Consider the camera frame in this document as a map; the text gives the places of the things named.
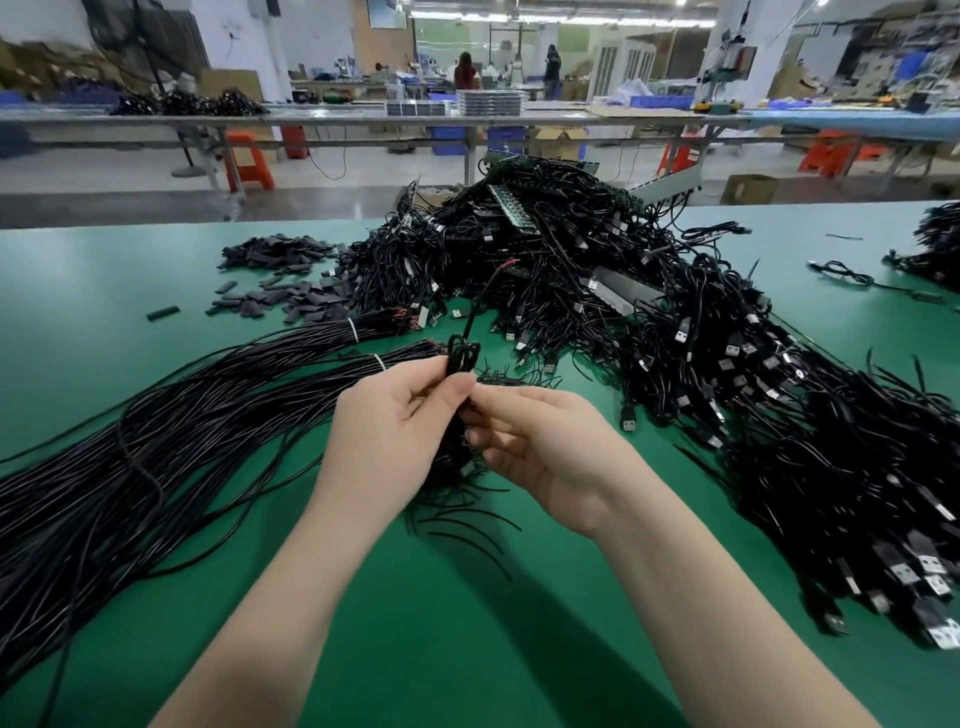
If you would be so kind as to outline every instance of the orange stool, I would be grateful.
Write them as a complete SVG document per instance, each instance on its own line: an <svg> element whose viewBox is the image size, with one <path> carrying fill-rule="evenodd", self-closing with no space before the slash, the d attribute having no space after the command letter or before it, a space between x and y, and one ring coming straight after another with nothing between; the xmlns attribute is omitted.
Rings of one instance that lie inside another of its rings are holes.
<svg viewBox="0 0 960 728"><path fill-rule="evenodd" d="M696 138L696 134L684 134L685 138ZM668 171L668 174L673 174L674 172L682 172L684 169L689 167L696 166L697 162L700 160L699 150L694 150L692 147L688 147L682 142L677 142L680 147L677 149L677 155L673 157L673 164ZM657 177L666 170L667 163L670 160L670 146L667 145L663 148L663 156L660 158L660 166L657 167ZM696 152L697 157L691 159L690 153Z"/></svg>
<svg viewBox="0 0 960 728"><path fill-rule="evenodd" d="M303 132L303 127L281 126L280 136L283 137L283 141L285 142L283 147L287 151L287 158L306 159L310 156L310 147L305 143L297 143L306 141L306 134Z"/></svg>
<svg viewBox="0 0 960 728"><path fill-rule="evenodd" d="M256 137L250 132L227 132L227 140L251 142L256 141ZM237 173L240 176L240 182L260 182L264 189L273 189L274 176L270 173L270 167L267 166L267 159L264 158L263 152L253 147L245 147L245 149L250 152L253 164L241 164L238 162L234 150L230 148L230 153L233 155L233 163L236 165ZM227 181L230 184L230 192L236 192L236 183L233 181L233 177L229 171L227 172Z"/></svg>
<svg viewBox="0 0 960 728"><path fill-rule="evenodd" d="M810 146L797 171L819 171L824 177L835 177L843 169L850 155L853 154L856 143L848 141L835 144L829 141L820 141L820 139L834 139L849 135L850 132L841 132L836 129L824 129L818 133L817 140ZM854 161L876 158L882 155L884 151L886 151L885 148L879 144L862 144Z"/></svg>

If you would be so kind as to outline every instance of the concrete floor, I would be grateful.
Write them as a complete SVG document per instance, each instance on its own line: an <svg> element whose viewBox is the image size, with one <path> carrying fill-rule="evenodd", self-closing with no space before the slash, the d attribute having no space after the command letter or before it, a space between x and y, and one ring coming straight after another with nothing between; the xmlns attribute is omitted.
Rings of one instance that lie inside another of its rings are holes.
<svg viewBox="0 0 960 728"><path fill-rule="evenodd" d="M479 150L482 156L484 149ZM653 179L660 148L590 147L597 176L617 186ZM934 200L935 181L960 180L960 164L934 164L931 176L907 169L879 195L886 160L859 162L850 177L826 180L797 172L803 153L782 145L715 150L704 163L704 187L694 205L717 205L731 174L757 173L780 180L774 204ZM184 166L179 151L56 150L0 161L0 228L33 228L134 223L214 222L224 217L223 193L206 177L176 179ZM243 220L377 218L393 207L410 181L456 184L463 180L461 157L438 157L429 149L393 155L382 148L314 150L312 159L285 159L272 165L276 190L248 186ZM219 174L221 186L226 178Z"/></svg>

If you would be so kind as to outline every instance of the man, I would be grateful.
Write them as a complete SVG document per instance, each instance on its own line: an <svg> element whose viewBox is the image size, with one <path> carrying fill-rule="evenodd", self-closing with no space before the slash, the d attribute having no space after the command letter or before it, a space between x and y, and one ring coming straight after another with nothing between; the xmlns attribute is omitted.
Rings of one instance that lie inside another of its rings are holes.
<svg viewBox="0 0 960 728"><path fill-rule="evenodd" d="M546 73L543 74L543 99L557 101L560 99L560 54L557 46L550 43L546 49Z"/></svg>

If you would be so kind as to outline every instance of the green workbench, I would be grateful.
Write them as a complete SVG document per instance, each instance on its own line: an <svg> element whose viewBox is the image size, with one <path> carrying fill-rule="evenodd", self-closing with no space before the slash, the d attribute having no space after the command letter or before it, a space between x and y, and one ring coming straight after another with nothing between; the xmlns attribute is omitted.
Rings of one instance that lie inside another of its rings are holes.
<svg viewBox="0 0 960 728"><path fill-rule="evenodd" d="M752 235L726 237L721 249L744 274L760 257L755 281L786 321L854 365L862 366L873 347L877 363L908 379L910 354L916 353L928 386L960 400L960 313L953 310L960 297L951 295L949 305L919 303L804 267L809 259L839 258L881 281L897 279L900 274L880 258L890 248L910 247L925 207L699 207L685 212L682 222L691 227L733 218L752 228ZM204 315L220 281L240 279L237 290L244 291L256 278L249 271L218 271L223 246L276 231L350 242L377 224L0 233L0 456L122 400L203 353L279 328L278 310L260 321ZM182 313L155 323L144 318L170 304ZM484 322L475 330L485 331ZM452 330L454 322L447 319L428 334L445 341ZM501 337L483 333L480 340L481 360L501 367L512 360ZM403 341L373 342L364 349L386 351ZM587 396L612 420L617 417L614 390L580 376L569 358L558 376L563 388ZM290 473L324 446L325 435L323 428L302 444L287 464ZM850 599L841 606L851 635L820 634L771 543L673 447L681 434L641 418L630 439L881 723L957 724L960 654L925 650ZM136 584L115 598L74 643L54 723L144 725L269 562L312 480L310 474L265 497L233 539L198 566ZM516 490L494 494L490 503L523 528L518 533L493 519L482 522L504 545L513 581L468 547L410 536L401 522L394 523L340 605L301 724L684 725L652 646L593 544L564 531ZM227 526L220 523L184 546L175 560L198 552ZM48 660L0 700L0 725L36 721L54 662ZM724 666L715 668L719 673Z"/></svg>

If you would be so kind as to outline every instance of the left hand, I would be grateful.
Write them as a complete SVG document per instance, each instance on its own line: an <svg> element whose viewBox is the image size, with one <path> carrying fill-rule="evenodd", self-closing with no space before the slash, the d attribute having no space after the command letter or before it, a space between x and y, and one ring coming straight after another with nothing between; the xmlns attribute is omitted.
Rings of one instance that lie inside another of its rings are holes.
<svg viewBox="0 0 960 728"><path fill-rule="evenodd" d="M474 373L445 371L445 356L407 361L340 395L308 509L334 509L379 537L417 494L476 384Z"/></svg>

